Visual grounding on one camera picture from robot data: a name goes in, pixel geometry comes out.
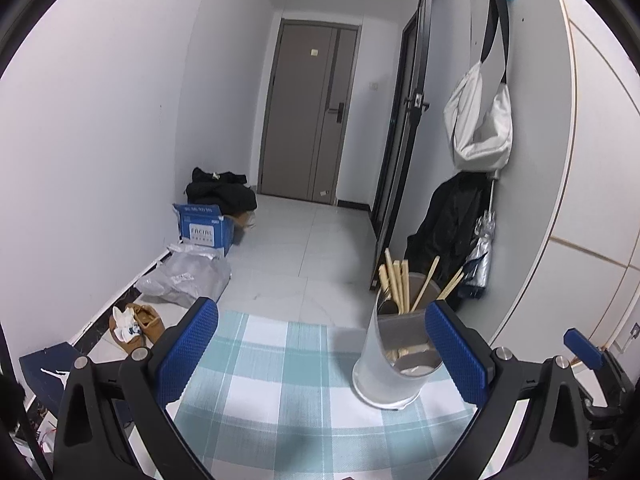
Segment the white shoulder bag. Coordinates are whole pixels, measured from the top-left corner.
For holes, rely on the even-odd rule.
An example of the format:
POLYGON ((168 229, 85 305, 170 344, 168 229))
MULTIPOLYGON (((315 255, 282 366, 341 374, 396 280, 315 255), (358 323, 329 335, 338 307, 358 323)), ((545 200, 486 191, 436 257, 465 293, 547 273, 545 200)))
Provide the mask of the white shoulder bag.
POLYGON ((444 124, 454 166, 467 172, 498 174, 509 162, 513 117, 508 74, 503 73, 488 107, 483 106, 482 68, 497 37, 501 38, 503 67, 509 67, 509 0, 489 0, 480 59, 452 90, 444 108, 444 124))

